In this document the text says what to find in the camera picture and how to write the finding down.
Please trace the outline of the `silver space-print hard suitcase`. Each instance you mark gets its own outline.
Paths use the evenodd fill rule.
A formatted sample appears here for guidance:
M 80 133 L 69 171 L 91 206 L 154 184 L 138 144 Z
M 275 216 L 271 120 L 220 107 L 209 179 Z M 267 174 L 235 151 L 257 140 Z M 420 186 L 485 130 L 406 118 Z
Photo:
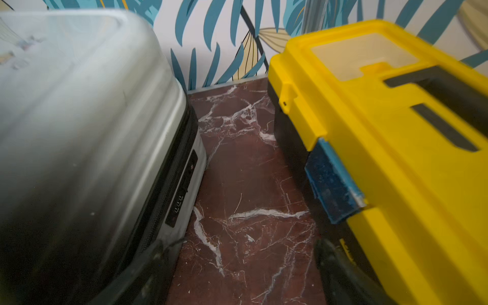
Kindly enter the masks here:
M 1 13 L 1 303 L 89 304 L 182 239 L 206 154 L 151 25 Z

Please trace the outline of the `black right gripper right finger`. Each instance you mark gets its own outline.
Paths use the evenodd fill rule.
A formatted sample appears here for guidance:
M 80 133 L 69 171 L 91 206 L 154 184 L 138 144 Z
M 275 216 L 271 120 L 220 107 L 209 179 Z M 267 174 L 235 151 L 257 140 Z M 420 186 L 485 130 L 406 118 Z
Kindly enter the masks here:
M 314 245 L 327 304 L 395 304 L 376 282 L 326 239 Z

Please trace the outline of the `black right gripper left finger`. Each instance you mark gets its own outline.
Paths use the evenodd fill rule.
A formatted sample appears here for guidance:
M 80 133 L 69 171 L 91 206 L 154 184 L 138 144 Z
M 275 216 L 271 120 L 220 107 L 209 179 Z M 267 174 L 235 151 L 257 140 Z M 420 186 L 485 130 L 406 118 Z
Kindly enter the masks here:
M 170 251 L 182 243 L 155 241 L 89 304 L 157 304 L 170 280 Z

